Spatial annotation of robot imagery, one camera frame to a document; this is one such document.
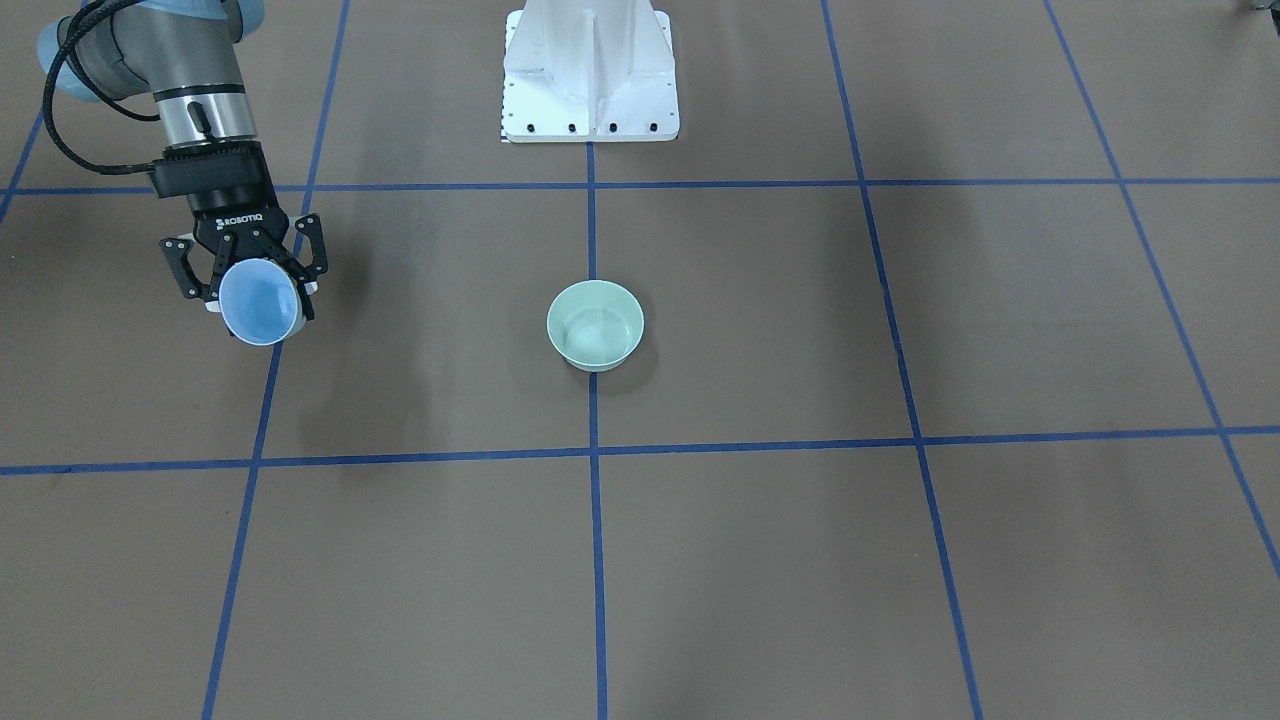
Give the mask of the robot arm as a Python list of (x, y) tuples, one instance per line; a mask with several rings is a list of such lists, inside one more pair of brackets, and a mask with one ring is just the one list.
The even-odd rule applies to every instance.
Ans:
[[(180, 293), (216, 310), (230, 304), (230, 274), (265, 261), (284, 275), (301, 316), (315, 316), (311, 295), (328, 272), (323, 223), (288, 215), (260, 142), (236, 45), (264, 20), (260, 1), (92, 1), (38, 37), (45, 73), (41, 118), (52, 145), (104, 177), (145, 176), (160, 199), (184, 199), (193, 227), (160, 241)], [(61, 137), (58, 92), (123, 111), (148, 96), (165, 143), (152, 161), (100, 164)]]

